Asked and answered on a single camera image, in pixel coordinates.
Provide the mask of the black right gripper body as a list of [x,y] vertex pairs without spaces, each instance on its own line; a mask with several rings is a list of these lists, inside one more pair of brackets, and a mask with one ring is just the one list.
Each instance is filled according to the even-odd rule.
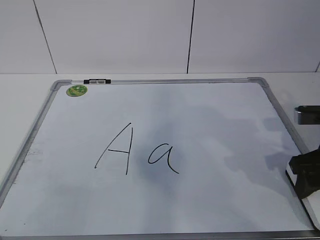
[[320,148],[293,156],[289,167],[296,176],[294,190],[299,199],[304,199],[320,189]]

